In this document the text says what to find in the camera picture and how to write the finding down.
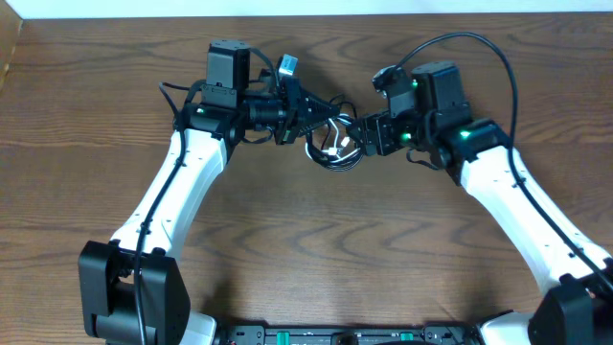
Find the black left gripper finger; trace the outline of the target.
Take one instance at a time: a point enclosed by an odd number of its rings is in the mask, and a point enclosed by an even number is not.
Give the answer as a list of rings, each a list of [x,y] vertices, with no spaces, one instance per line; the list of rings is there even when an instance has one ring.
[[[303,100],[304,104],[301,106],[301,124],[303,126],[319,126],[340,114],[337,105],[322,100],[310,92],[303,94]]]
[[[305,137],[308,134],[312,134],[316,129],[327,125],[327,122],[319,122],[311,125],[298,124],[296,126],[293,126],[288,130],[288,133],[286,134],[286,142],[288,144],[293,144],[297,138]]]

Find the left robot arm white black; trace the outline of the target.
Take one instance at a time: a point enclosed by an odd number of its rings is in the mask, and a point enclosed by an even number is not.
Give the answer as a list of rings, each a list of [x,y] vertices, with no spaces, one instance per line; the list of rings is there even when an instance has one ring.
[[[306,91],[294,57],[267,64],[257,49],[219,39],[207,75],[172,108],[173,133],[159,172],[130,218],[106,242],[90,241],[79,260],[84,329],[109,344],[213,344],[213,317],[193,310],[178,263],[204,196],[249,130],[279,145],[310,134],[338,108]]]

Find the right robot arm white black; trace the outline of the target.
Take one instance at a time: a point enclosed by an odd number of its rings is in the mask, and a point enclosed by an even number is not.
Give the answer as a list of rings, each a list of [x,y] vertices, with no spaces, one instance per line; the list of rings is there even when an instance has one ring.
[[[476,327],[482,344],[609,344],[612,341],[612,257],[583,235],[537,184],[492,120],[475,120],[461,75],[451,61],[406,73],[387,67],[376,90],[387,109],[348,129],[367,155],[429,154],[427,166],[446,171],[493,216],[527,263],[543,299],[533,313],[514,311]]]

